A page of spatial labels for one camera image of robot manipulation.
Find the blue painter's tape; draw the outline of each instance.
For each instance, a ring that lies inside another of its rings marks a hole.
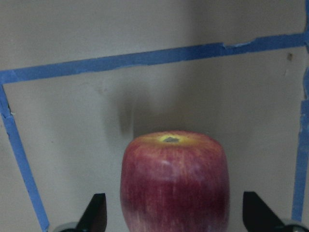
[[[249,43],[240,43],[231,46],[225,46],[223,43],[211,43],[206,45],[6,70],[0,71],[0,84],[75,75],[85,72],[102,72],[126,67],[157,65],[194,59],[230,56],[249,52],[300,47],[306,46],[305,38],[307,36],[306,33],[268,36],[257,38]]]
[[[304,76],[304,89],[306,93],[306,100],[301,104],[301,119],[300,119],[300,133],[298,138],[298,150],[296,158],[295,183],[292,219],[301,221],[303,214],[303,205],[305,198],[305,186],[308,168],[309,156],[309,69],[306,70]]]
[[[15,120],[8,107],[8,101],[3,86],[0,86],[0,113],[40,227],[43,232],[46,232],[49,227],[48,218],[20,140]]]

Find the red apple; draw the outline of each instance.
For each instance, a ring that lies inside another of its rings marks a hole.
[[[225,232],[225,153],[204,134],[156,132],[126,148],[120,199],[130,232]]]

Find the apple stem cavity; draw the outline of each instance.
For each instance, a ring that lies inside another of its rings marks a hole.
[[[166,139],[163,140],[163,141],[166,142],[166,143],[178,143],[178,142],[179,142],[179,139],[173,138],[173,137],[168,137],[168,138],[166,138]]]

